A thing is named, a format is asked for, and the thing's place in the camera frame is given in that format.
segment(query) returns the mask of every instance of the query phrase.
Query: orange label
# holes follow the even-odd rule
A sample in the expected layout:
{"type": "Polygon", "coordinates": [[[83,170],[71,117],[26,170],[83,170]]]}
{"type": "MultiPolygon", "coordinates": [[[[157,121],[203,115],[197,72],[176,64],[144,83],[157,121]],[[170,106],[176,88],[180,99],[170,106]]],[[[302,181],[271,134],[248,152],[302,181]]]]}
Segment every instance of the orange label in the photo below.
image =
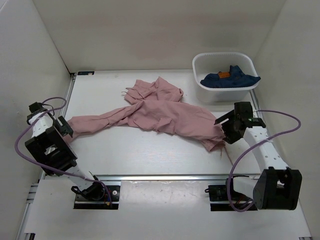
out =
{"type": "Polygon", "coordinates": [[[230,73],[228,71],[219,72],[218,75],[219,75],[219,78],[221,79],[230,77],[230,73]]]}

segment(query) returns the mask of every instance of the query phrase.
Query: pink cloth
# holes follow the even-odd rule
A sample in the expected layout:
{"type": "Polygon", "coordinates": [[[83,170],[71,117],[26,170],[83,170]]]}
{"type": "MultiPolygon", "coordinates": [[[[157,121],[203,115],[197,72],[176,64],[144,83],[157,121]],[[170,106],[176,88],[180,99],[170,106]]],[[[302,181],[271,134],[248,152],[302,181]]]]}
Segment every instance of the pink cloth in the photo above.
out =
{"type": "Polygon", "coordinates": [[[115,109],[102,115],[74,116],[68,123],[73,129],[71,142],[84,134],[93,134],[111,126],[128,125],[146,131],[178,134],[199,140],[210,152],[225,145],[216,117],[205,108],[180,102],[183,91],[163,78],[148,83],[137,80],[125,99],[131,106],[115,109]]]}

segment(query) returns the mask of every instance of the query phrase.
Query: white plastic bin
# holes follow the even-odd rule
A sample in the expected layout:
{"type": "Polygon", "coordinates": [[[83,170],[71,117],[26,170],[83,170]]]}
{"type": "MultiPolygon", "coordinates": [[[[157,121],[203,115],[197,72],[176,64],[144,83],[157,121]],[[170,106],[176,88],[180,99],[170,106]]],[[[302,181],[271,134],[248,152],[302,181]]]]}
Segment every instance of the white plastic bin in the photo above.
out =
{"type": "Polygon", "coordinates": [[[193,58],[192,68],[195,79],[196,97],[204,103],[215,102],[239,102],[247,93],[258,86],[237,88],[209,88],[201,85],[200,81],[208,74],[229,72],[230,65],[238,65],[248,75],[258,77],[254,64],[250,57],[240,52],[206,52],[193,58]]]}

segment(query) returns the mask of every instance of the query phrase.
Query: purple cable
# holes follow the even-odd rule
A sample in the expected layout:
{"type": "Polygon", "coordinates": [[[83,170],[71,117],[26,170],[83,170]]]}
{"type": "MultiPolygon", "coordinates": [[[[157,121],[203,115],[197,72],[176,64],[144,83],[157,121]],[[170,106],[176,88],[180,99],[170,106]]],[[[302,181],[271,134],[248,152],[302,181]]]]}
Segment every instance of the purple cable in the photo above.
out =
{"type": "Polygon", "coordinates": [[[49,101],[49,100],[52,100],[52,99],[61,99],[61,100],[63,100],[62,106],[57,107],[57,108],[52,108],[52,109],[47,110],[47,111],[44,111],[30,126],[28,126],[28,127],[17,137],[17,139],[15,140],[15,143],[14,143],[14,149],[15,149],[16,153],[17,153],[20,157],[22,157],[23,159],[27,160],[28,162],[30,162],[30,163],[32,163],[32,164],[35,164],[35,165],[38,165],[38,166],[40,166],[40,167],[42,167],[42,168],[44,168],[44,169],[51,170],[51,171],[53,171],[53,172],[55,172],[55,173],[62,174],[62,175],[68,175],[68,176],[72,176],[72,177],[77,177],[77,178],[81,178],[81,179],[86,180],[86,181],[91,182],[91,183],[100,183],[100,184],[103,186],[104,190],[106,191],[106,193],[107,193],[107,195],[108,195],[108,198],[109,198],[109,200],[110,200],[110,207],[112,208],[112,201],[111,201],[110,191],[109,191],[108,187],[107,187],[102,181],[88,179],[88,178],[86,178],[86,177],[84,177],[84,176],[80,176],[80,175],[77,175],[77,174],[69,173],[69,172],[66,172],[66,171],[61,171],[61,170],[56,169],[56,168],[54,168],[54,167],[47,166],[47,165],[45,165],[45,164],[42,164],[42,163],[40,163],[40,162],[37,162],[37,161],[33,160],[32,158],[24,155],[24,154],[19,150],[19,147],[18,147],[19,141],[20,141],[21,138],[37,123],[37,121],[38,121],[41,117],[43,117],[45,114],[50,113],[50,112],[53,112],[53,111],[55,111],[55,110],[63,109],[63,108],[67,105],[67,100],[64,99],[63,97],[59,97],[59,96],[50,97],[50,98],[44,100],[42,103],[44,104],[45,102],[47,102],[47,101],[49,101]]]}
{"type": "Polygon", "coordinates": [[[296,130],[298,130],[300,127],[301,127],[301,121],[295,117],[295,116],[292,116],[288,113],[285,113],[285,112],[282,112],[282,111],[275,111],[275,110],[257,110],[257,112],[269,112],[269,113],[276,113],[276,114],[282,114],[282,115],[285,115],[287,117],[290,117],[292,119],[295,119],[297,122],[298,122],[298,126],[291,129],[291,130],[287,130],[287,131],[282,131],[282,132],[279,132],[279,133],[276,133],[275,135],[272,135],[258,143],[256,143],[255,145],[249,147],[246,151],[244,151],[238,158],[237,160],[235,161],[235,163],[233,164],[232,168],[231,168],[231,171],[229,173],[229,177],[228,177],[228,181],[227,181],[227,184],[226,184],[226,193],[227,193],[227,196],[228,196],[228,200],[229,200],[229,203],[230,203],[230,206],[232,207],[233,210],[235,210],[236,212],[245,212],[247,211],[248,209],[250,209],[255,203],[254,201],[252,201],[247,207],[245,207],[244,209],[238,209],[235,207],[235,205],[233,204],[232,202],[232,199],[231,199],[231,192],[230,192],[230,187],[231,187],[231,179],[233,178],[233,174],[234,174],[234,171],[235,171],[235,168],[236,166],[238,165],[238,163],[240,162],[240,160],[247,154],[249,153],[251,150],[255,149],[256,147],[268,142],[269,140],[271,139],[274,139],[280,135],[284,135],[284,134],[289,134],[289,133],[292,133],[296,130]]]}

